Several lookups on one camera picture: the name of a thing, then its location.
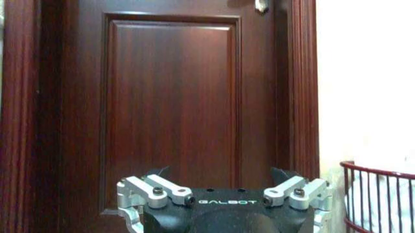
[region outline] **raised door panel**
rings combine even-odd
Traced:
[[[105,30],[105,209],[120,178],[152,168],[170,166],[190,187],[236,186],[238,170],[237,18],[118,18]]]

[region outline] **white wall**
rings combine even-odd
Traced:
[[[316,4],[320,171],[337,185],[329,232],[342,232],[338,162],[415,170],[415,1]]]

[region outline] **white cloth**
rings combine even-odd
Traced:
[[[368,179],[369,179],[369,197],[368,197]],[[369,230],[369,217],[368,217],[368,200],[370,206],[370,227],[373,232],[378,232],[378,211],[377,200],[380,201],[380,226],[381,232],[389,232],[389,217],[388,217],[388,188],[386,177],[378,176],[378,196],[376,189],[376,175],[361,172],[361,188],[362,188],[362,226],[361,226],[361,210],[360,210],[360,177],[358,171],[354,171],[354,181],[352,183],[353,195],[350,188],[348,189],[348,203],[349,203],[349,221],[352,221],[352,205],[354,213],[354,224],[364,229]],[[398,192],[400,192],[400,213],[401,213],[401,232],[410,232],[410,215],[409,215],[409,182],[406,179],[398,179]],[[390,220],[392,232],[398,232],[398,215],[397,215],[397,191],[396,191],[396,178],[389,177],[389,198],[390,198]],[[412,181],[412,207],[415,210],[415,181]]]

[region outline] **red metal railing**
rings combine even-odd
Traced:
[[[385,224],[381,221],[381,213],[385,211],[385,206],[380,203],[380,185],[378,185],[378,179],[385,179],[385,186],[386,189],[384,190],[386,192],[385,198],[386,198],[386,219],[388,219],[388,228],[385,232],[392,232],[392,214],[390,214],[390,184],[389,179],[393,177],[396,179],[396,203],[393,202],[393,205],[397,206],[397,217],[398,217],[398,231],[400,233],[415,233],[415,222],[413,222],[413,201],[412,200],[412,184],[415,184],[415,175],[393,172],[393,171],[384,171],[378,169],[372,169],[366,167],[361,167],[354,165],[353,161],[344,161],[340,162],[341,167],[344,168],[344,190],[345,190],[345,217],[344,217],[344,223],[346,225],[346,229],[353,229],[357,232],[361,233],[369,233],[369,232],[384,232]],[[364,177],[361,176],[361,173],[365,173],[366,175],[366,183],[362,184]],[[370,184],[369,182],[376,183],[376,190],[372,190],[376,194],[376,200],[372,200],[370,196]],[[409,224],[410,226],[405,225],[405,229],[402,231],[402,221],[401,221],[401,195],[400,195],[400,182],[405,184],[405,181],[408,182],[408,203],[409,203],[409,216],[405,216],[405,218],[409,217]],[[354,192],[360,193],[360,196],[357,197],[358,200],[354,200]],[[360,214],[360,221],[356,219],[356,213]],[[365,227],[366,224],[364,224],[364,213],[368,215],[368,227]],[[373,221],[377,221],[376,229],[372,229],[372,223]]]

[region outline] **screw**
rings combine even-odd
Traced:
[[[153,194],[157,195],[157,196],[161,195],[162,194],[162,188],[161,187],[154,187],[153,188]]]
[[[264,199],[261,200],[261,203],[264,204],[265,207],[270,207],[272,199],[269,197],[264,197]]]
[[[193,196],[186,196],[186,198],[184,199],[184,205],[186,207],[190,207],[194,204],[194,197]]]
[[[293,195],[296,195],[297,197],[302,198],[304,197],[304,190],[301,188],[296,188],[293,190]]]

